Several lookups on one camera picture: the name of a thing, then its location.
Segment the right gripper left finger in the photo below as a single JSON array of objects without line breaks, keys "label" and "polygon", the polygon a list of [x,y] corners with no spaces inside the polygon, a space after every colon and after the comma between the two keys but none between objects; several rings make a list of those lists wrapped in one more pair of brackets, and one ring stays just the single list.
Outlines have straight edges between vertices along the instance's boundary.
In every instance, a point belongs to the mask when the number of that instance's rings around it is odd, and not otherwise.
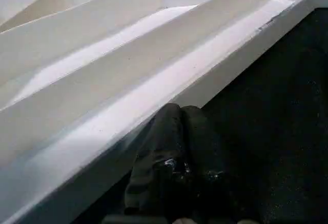
[{"label": "right gripper left finger", "polygon": [[160,215],[164,184],[184,170],[182,110],[166,104],[135,138],[140,144],[125,190],[125,213]]}]

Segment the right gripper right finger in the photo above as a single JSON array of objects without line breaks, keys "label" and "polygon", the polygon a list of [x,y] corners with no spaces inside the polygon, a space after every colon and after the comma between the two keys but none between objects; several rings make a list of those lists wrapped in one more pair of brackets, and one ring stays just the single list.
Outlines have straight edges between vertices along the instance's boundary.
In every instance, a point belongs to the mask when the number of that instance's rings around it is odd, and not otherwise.
[{"label": "right gripper right finger", "polygon": [[199,219],[228,219],[224,176],[227,172],[221,138],[196,106],[182,109],[186,153],[193,175],[193,205]]}]

